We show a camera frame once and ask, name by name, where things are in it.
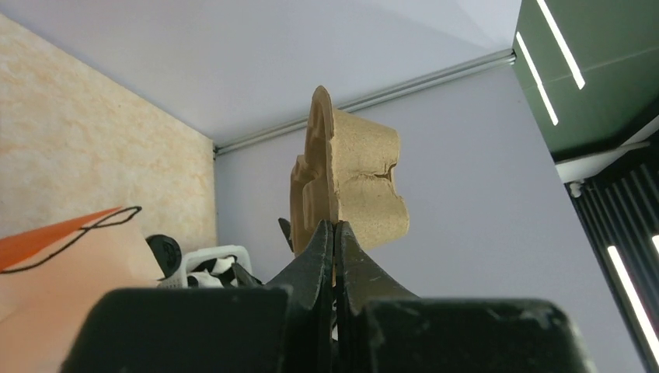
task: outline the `black cable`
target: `black cable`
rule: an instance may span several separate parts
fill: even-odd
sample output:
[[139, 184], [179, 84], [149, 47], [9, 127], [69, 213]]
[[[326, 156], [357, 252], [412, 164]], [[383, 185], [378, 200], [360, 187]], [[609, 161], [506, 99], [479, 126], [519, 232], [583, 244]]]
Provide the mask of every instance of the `black cable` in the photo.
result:
[[[117, 215], [119, 215], [119, 214], [123, 214], [124, 212], [131, 211], [131, 210], [133, 210], [133, 212], [131, 212], [131, 214], [128, 215], [128, 217], [125, 218], [123, 221], [115, 221], [115, 222], [113, 222], [113, 223], [103, 224], [104, 221], [107, 221], [107, 220], [110, 219], [110, 218], [113, 218], [113, 217], [115, 217], [115, 216], [117, 216]], [[48, 260], [51, 260], [51, 259], [55, 258], [57, 255], [61, 254], [64, 250], [66, 250], [66, 249], [68, 249], [69, 247], [71, 247], [71, 246], [72, 246], [74, 243], [76, 243], [79, 239], [81, 239], [81, 238], [84, 237], [87, 233], [89, 233], [89, 231], [92, 231], [92, 230], [94, 230], [94, 229], [99, 229], [99, 228], [112, 227], [112, 226], [115, 226], [115, 225], [122, 225], [122, 224], [124, 224], [124, 223], [129, 222], [129, 221], [130, 221], [135, 215], [137, 215], [140, 211], [142, 211], [142, 207], [140, 207], [140, 206], [126, 207], [126, 208], [124, 208], [124, 209], [122, 209], [122, 210], [115, 211], [115, 212], [113, 212], [112, 214], [107, 215], [105, 218], [103, 218], [103, 219], [97, 221], [96, 223], [92, 224], [92, 225], [89, 226], [89, 227], [82, 227], [82, 228], [80, 228], [79, 231], [82, 231], [82, 232], [80, 232], [76, 237], [74, 237], [73, 239], [71, 239], [71, 241], [69, 241], [69, 242], [67, 242], [66, 244], [64, 244], [64, 245], [63, 245], [61, 248], [59, 248], [57, 251], [55, 251], [54, 253], [50, 254], [49, 256], [43, 258], [42, 260], [40, 260], [40, 261], [38, 261], [38, 262], [36, 262], [36, 263], [34, 263], [34, 264], [30, 264], [30, 265], [28, 265], [28, 266], [24, 266], [24, 267], [12, 268], [11, 270], [2, 270], [2, 271], [0, 271], [0, 274], [16, 274], [16, 273], [18, 273], [18, 272], [23, 272], [23, 271], [26, 271], [26, 270], [31, 270], [31, 269], [33, 269], [33, 268], [36, 268], [36, 267], [40, 266], [41, 264], [46, 263]]]

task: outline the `metal pole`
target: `metal pole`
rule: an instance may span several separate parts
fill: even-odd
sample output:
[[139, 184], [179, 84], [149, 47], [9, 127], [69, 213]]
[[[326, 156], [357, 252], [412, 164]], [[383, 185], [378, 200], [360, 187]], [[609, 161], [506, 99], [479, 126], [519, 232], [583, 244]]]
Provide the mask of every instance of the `metal pole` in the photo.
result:
[[[355, 99], [350, 102], [343, 103], [336, 106], [336, 108], [348, 113], [353, 113], [355, 111], [366, 109], [381, 103], [386, 103], [393, 99], [398, 99], [400, 97], [407, 96], [424, 89], [429, 89], [440, 84], [451, 82], [459, 78], [479, 74], [480, 72], [498, 68], [500, 66], [510, 65], [513, 64], [514, 61], [515, 55], [511, 50], [488, 54], [487, 56], [477, 58], [475, 60], [457, 64], [456, 66], [439, 70], [428, 75], [423, 75], [419, 78], [415, 78], [398, 85], [394, 85], [393, 87], [389, 87], [388, 89], [384, 89], [371, 95], [361, 97], [360, 99]], [[237, 138], [233, 141], [220, 144], [215, 147], [215, 156], [233, 152], [240, 148], [245, 148], [261, 141], [270, 140], [271, 138], [275, 138], [283, 134], [301, 130], [306, 127], [308, 118], [309, 117], [307, 116], [295, 120], [290, 120], [275, 127], [267, 128], [253, 134], [248, 134], [244, 137]]]

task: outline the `orange object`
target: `orange object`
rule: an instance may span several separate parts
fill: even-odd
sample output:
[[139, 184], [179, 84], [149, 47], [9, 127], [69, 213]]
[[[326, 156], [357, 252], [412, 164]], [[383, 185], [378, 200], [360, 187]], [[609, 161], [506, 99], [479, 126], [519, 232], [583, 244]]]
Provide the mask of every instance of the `orange object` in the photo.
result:
[[63, 239], [67, 235], [79, 230], [90, 221], [97, 220], [108, 214], [118, 211], [115, 207], [93, 214], [81, 216], [61, 223], [48, 225], [32, 231], [11, 235], [0, 239], [0, 270], [14, 266], [47, 248], [52, 243]]

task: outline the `white wall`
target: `white wall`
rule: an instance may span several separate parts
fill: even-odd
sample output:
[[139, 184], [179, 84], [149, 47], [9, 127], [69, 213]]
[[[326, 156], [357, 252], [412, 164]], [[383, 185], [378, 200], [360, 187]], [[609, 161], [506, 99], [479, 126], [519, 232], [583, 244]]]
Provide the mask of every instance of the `white wall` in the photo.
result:
[[[549, 299], [577, 322], [600, 372], [643, 370], [511, 68], [358, 115], [402, 139], [410, 233], [369, 252], [389, 274], [427, 297]], [[277, 218], [288, 217], [303, 137], [216, 162], [220, 242], [246, 246], [262, 280], [291, 260]]]

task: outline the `ceiling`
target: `ceiling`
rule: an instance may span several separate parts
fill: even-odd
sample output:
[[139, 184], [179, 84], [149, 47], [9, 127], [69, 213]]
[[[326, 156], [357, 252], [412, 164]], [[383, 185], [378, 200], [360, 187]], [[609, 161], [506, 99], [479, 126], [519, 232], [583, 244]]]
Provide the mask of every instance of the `ceiling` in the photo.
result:
[[[538, 0], [524, 0], [518, 31], [556, 112], [556, 126], [518, 41], [514, 69], [554, 159], [561, 162], [628, 144], [659, 115], [659, 2], [545, 2], [585, 81], [579, 89]], [[609, 164], [617, 157], [598, 158]], [[601, 170], [601, 164], [591, 168]]]
[[225, 143], [510, 48], [521, 0], [0, 0], [0, 12]]

